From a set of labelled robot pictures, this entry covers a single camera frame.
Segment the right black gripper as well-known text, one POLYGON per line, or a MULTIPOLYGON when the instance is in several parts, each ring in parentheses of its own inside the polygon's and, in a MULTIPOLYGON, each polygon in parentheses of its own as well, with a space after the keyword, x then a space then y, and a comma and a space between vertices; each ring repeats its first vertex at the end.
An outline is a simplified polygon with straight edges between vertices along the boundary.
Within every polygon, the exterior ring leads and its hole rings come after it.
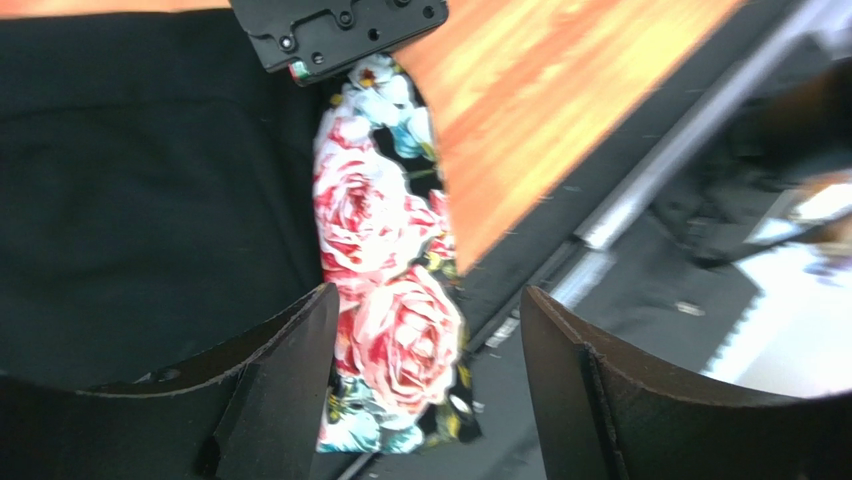
POLYGON ((311 84, 440 28, 444 0, 232 0, 263 68, 311 84))

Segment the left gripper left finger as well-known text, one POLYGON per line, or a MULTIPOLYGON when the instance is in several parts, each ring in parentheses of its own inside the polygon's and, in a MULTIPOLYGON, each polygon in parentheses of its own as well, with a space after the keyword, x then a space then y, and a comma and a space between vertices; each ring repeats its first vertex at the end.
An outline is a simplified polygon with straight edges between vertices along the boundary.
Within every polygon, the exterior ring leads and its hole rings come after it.
POLYGON ((83 390, 1 378, 5 479, 305 479, 334 351, 323 284, 209 350, 83 390))

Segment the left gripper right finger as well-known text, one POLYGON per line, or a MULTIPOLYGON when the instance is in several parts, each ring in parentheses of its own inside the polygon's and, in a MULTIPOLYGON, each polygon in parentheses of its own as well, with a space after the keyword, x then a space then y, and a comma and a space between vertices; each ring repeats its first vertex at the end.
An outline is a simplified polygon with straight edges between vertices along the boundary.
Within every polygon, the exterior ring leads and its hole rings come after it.
POLYGON ((521 334, 550 479, 847 479, 851 397, 708 378, 587 323, 543 290, 521 334))

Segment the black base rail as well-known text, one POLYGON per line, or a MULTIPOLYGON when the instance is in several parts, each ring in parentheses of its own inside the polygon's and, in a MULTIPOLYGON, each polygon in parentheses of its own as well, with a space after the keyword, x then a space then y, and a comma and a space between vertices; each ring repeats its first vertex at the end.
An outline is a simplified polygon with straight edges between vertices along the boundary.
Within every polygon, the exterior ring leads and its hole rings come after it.
POLYGON ((851 276, 816 280, 812 243, 851 216, 783 216, 804 180, 851 163, 851 5, 750 1, 499 243, 469 279, 483 439, 362 456, 341 479, 550 479, 521 334, 523 292, 673 365, 745 387, 784 331, 851 342, 851 276))

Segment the black t shirt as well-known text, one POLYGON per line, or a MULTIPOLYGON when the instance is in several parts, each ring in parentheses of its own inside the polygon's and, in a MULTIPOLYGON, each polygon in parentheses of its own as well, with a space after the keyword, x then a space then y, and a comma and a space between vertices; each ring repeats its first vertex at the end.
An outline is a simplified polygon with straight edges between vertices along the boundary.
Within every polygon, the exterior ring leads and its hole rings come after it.
POLYGON ((323 282, 321 452, 480 437, 432 114, 378 54, 309 87, 227 10, 1 24, 1 369, 145 382, 323 282))

